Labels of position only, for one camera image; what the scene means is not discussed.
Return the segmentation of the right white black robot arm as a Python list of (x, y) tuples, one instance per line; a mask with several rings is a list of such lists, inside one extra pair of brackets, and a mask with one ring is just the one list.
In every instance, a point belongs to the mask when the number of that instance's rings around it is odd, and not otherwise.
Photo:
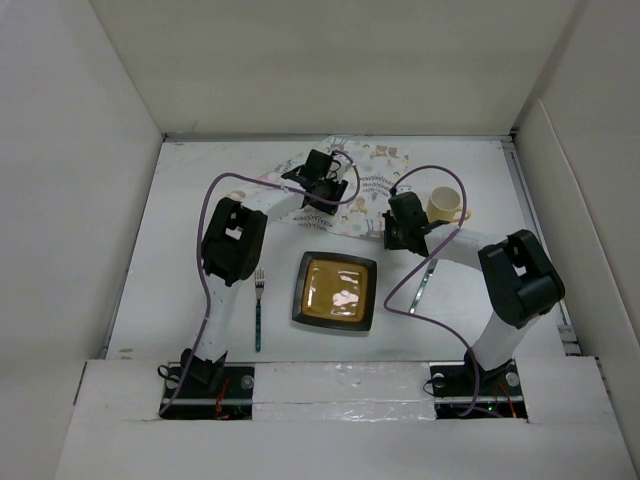
[(499, 379), (530, 325), (565, 297), (564, 283), (538, 238), (521, 229), (506, 238), (442, 220), (431, 221), (413, 192), (391, 190), (384, 214), (384, 247), (442, 259), (482, 273), (493, 308), (479, 339), (470, 347), (462, 381), (483, 394)]

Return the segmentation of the floral patterned cloth napkin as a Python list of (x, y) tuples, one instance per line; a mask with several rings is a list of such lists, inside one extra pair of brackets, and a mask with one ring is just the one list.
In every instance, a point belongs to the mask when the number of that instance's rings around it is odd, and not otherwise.
[(336, 235), (375, 240), (382, 235), (383, 214), (388, 209), (390, 189), (410, 166), (408, 151), (370, 139), (331, 136), (313, 148), (334, 158), (329, 175), (347, 182), (342, 204), (328, 213), (326, 205), (314, 207), (293, 191), (263, 185), (241, 186), (227, 194), (250, 210), (280, 220)]

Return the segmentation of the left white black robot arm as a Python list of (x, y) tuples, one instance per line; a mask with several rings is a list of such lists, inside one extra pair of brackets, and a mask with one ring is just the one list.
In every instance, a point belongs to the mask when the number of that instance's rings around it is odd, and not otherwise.
[[(187, 357), (189, 365), (203, 361), (194, 365), (188, 374), (188, 384), (196, 393), (208, 397), (222, 387), (223, 373), (212, 364), (224, 361), (227, 331), (240, 284), (250, 278), (258, 266), (269, 223), (305, 206), (335, 213), (340, 205), (354, 199), (344, 197), (349, 185), (344, 175), (349, 171), (358, 172), (348, 154), (313, 149), (305, 163), (272, 180), (224, 173), (210, 185), (198, 220), (196, 248), (205, 313)], [(242, 200), (222, 197), (206, 221), (213, 190), (226, 178), (248, 182), (256, 188)]]

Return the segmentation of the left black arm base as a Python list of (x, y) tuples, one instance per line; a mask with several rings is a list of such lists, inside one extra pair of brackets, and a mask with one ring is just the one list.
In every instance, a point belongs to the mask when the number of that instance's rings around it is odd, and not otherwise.
[(191, 354), (185, 349), (178, 362), (157, 368), (163, 380), (158, 415), (166, 420), (251, 420), (255, 365), (227, 363), (226, 354), (218, 361), (194, 357), (186, 377), (183, 367)]

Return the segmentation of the yellow ceramic mug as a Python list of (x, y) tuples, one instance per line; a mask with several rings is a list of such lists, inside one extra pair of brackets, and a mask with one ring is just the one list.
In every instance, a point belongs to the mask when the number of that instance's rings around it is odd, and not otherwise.
[(471, 210), (463, 210), (461, 195), (450, 187), (438, 187), (431, 193), (426, 207), (426, 216), (430, 223), (445, 221), (448, 223), (468, 220)]

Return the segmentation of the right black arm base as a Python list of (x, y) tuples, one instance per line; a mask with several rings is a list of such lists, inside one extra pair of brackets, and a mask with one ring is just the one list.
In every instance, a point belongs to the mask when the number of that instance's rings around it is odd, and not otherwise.
[(438, 420), (528, 418), (515, 360), (489, 372), (475, 371), (467, 358), (431, 362), (429, 375), (422, 389)]

